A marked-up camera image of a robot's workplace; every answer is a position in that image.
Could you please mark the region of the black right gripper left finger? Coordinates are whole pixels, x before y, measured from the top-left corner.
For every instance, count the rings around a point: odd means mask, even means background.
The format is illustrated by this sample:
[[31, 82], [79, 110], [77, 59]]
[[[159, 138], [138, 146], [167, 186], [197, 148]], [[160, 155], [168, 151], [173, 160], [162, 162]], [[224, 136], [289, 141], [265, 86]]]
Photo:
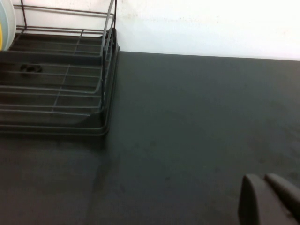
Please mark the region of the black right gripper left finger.
[[263, 178], [247, 174], [242, 179], [239, 207], [241, 225], [298, 225], [293, 214], [281, 202]]

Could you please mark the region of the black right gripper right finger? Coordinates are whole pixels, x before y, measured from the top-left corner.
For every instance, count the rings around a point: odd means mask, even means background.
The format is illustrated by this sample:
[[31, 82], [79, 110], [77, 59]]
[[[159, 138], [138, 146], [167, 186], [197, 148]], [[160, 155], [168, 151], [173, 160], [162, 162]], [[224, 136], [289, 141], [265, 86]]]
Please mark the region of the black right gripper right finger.
[[300, 219], [300, 188], [283, 177], [268, 173], [264, 179], [275, 191], [281, 202], [293, 214], [296, 220]]

